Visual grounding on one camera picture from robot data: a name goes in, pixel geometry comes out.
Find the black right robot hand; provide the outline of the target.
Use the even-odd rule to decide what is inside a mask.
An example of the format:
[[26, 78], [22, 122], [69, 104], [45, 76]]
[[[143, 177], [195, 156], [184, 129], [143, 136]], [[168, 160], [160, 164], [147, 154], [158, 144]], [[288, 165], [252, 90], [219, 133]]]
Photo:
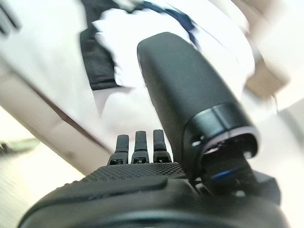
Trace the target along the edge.
[[275, 178], [254, 171], [259, 133], [208, 61], [177, 35], [141, 41], [137, 59], [162, 124], [153, 162], [137, 132], [106, 166], [34, 204], [21, 228], [287, 228]]

